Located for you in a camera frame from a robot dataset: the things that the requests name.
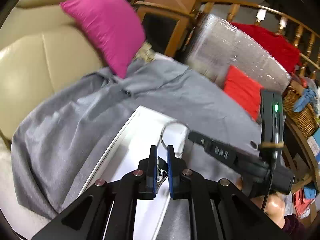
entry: metal bolt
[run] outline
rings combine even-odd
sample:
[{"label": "metal bolt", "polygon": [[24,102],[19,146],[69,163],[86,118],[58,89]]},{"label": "metal bolt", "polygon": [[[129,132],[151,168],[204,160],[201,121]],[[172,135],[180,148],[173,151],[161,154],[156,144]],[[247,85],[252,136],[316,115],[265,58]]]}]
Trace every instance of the metal bolt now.
[{"label": "metal bolt", "polygon": [[105,180],[104,179],[97,179],[94,184],[98,187],[103,186],[105,184]]},{"label": "metal bolt", "polygon": [[143,170],[135,170],[133,171],[134,176],[141,176],[143,174]]},{"label": "metal bolt", "polygon": [[186,175],[186,176],[190,176],[190,175],[192,174],[192,170],[190,170],[190,169],[184,169],[184,170],[182,171],[182,174],[183,174],[183,175]]},{"label": "metal bolt", "polygon": [[230,181],[228,179],[221,179],[220,184],[226,187],[230,185]]}]

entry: pillow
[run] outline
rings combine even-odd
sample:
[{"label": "pillow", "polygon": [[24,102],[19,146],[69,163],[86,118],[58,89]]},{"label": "pillow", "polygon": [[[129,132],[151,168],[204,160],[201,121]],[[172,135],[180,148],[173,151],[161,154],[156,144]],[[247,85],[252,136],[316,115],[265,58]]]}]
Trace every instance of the pillow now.
[{"label": "pillow", "polygon": [[262,85],[231,65],[223,91],[241,105],[254,120],[257,120],[261,103],[261,88],[263,88]]},{"label": "pillow", "polygon": [[60,6],[101,50],[111,70],[124,78],[145,40],[141,21],[130,4],[125,0],[67,0]]}]

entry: pink pillow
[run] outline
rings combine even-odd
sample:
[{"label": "pink pillow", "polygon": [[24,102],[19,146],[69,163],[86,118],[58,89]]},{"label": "pink pillow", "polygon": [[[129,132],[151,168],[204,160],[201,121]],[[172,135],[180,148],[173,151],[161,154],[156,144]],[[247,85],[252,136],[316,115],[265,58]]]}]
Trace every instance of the pink pillow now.
[{"label": "pink pillow", "polygon": [[67,0],[63,11],[76,20],[109,67],[124,78],[145,41],[141,21],[125,0]]}]

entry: wooden railing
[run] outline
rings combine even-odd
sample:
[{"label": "wooden railing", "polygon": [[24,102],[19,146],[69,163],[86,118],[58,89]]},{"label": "wooden railing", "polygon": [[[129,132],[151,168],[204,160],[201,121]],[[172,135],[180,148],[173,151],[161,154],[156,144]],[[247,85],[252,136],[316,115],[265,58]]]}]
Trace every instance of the wooden railing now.
[{"label": "wooden railing", "polygon": [[259,25],[261,23],[261,21],[264,20],[266,12],[280,15],[281,19],[279,21],[278,30],[277,30],[276,34],[283,34],[288,20],[297,23],[298,27],[296,29],[294,40],[292,41],[293,46],[295,46],[296,48],[298,47],[299,42],[300,42],[300,38],[301,38],[301,36],[302,36],[304,31],[308,31],[308,32],[311,33],[310,39],[309,39],[309,42],[308,42],[308,47],[307,47],[306,51],[304,53],[300,53],[300,56],[304,61],[303,67],[306,67],[307,64],[312,64],[316,68],[316,71],[320,70],[320,67],[319,67],[319,64],[320,64],[320,50],[318,52],[318,57],[317,57],[317,61],[316,62],[313,62],[310,59],[310,55],[311,55],[313,44],[315,43],[316,38],[320,38],[320,35],[317,34],[316,32],[314,32],[312,29],[310,29],[308,26],[306,26],[302,22],[298,21],[297,19],[295,19],[295,18],[293,18],[293,17],[291,17],[291,16],[289,16],[287,14],[284,14],[282,12],[273,10],[271,8],[268,8],[268,7],[259,5],[259,4],[251,3],[251,2],[246,2],[246,1],[239,1],[239,0],[203,0],[202,3],[205,4],[204,13],[209,13],[211,11],[212,7],[214,6],[214,4],[227,4],[227,5],[230,5],[230,9],[229,9],[229,12],[228,12],[228,15],[227,15],[227,19],[226,19],[229,22],[232,22],[232,20],[234,19],[234,17],[238,13],[239,8],[241,6],[242,7],[249,7],[249,8],[258,9],[257,17],[256,17],[256,20],[255,20],[255,23],[254,23],[255,25]]}]

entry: red blanket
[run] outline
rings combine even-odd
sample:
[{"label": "red blanket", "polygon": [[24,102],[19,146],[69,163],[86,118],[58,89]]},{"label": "red blanket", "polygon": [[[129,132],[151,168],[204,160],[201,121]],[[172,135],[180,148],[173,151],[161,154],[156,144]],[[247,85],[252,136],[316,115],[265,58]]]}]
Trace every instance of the red blanket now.
[{"label": "red blanket", "polygon": [[260,26],[241,23],[232,24],[259,43],[288,73],[294,72],[294,66],[300,60],[300,51],[287,42],[282,35],[275,35]]}]

